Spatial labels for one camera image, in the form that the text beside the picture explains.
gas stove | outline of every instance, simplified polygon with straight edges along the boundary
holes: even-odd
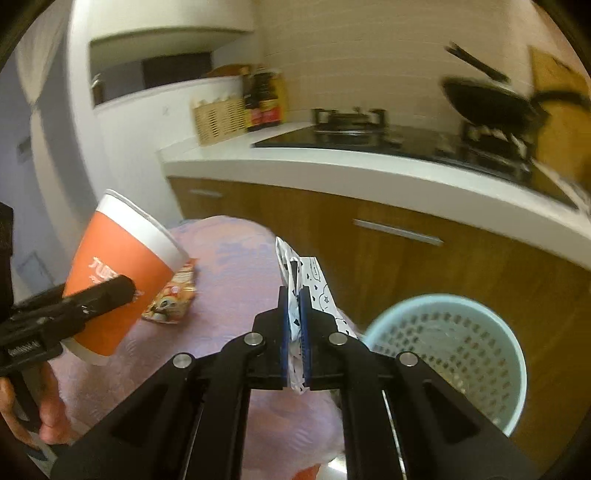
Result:
[[[533,145],[520,138],[465,123],[459,135],[388,125],[383,109],[363,113],[312,110],[313,125],[254,144],[254,147],[327,148],[442,163],[494,176],[556,200],[575,203],[531,161]]]

orange paper cup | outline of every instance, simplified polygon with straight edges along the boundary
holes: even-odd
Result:
[[[135,283],[135,299],[92,319],[84,331],[64,340],[64,345],[88,363],[106,364],[141,313],[188,258],[154,218],[107,190],[74,256],[64,296],[125,275]]]

tiled wall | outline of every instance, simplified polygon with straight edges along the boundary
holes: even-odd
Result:
[[[257,0],[264,61],[283,69],[292,120],[310,108],[385,108],[391,124],[457,131],[443,75],[483,77],[450,41],[531,91],[528,45],[578,58],[530,0]]]

finger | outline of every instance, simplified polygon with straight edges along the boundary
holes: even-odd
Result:
[[[43,362],[40,365],[40,371],[41,382],[43,383],[43,395],[53,395],[59,397],[60,387],[51,365],[47,362]]]
[[[21,425],[14,414],[14,402],[15,394],[12,384],[7,378],[0,378],[0,413],[2,413],[4,421],[17,440],[31,448],[38,449],[27,429]]]
[[[68,443],[71,436],[72,431],[66,416],[64,416],[59,423],[52,427],[43,424],[39,429],[39,437],[48,445],[53,445],[55,443]]]
[[[59,385],[48,363],[41,366],[43,393],[39,405],[39,417],[43,422],[39,436],[46,443],[67,443],[71,436],[66,405],[59,396]]]

wicker basket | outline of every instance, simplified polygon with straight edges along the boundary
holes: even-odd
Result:
[[[199,144],[213,145],[228,138],[242,135],[244,125],[244,100],[229,98],[212,103],[201,102],[193,107]]]

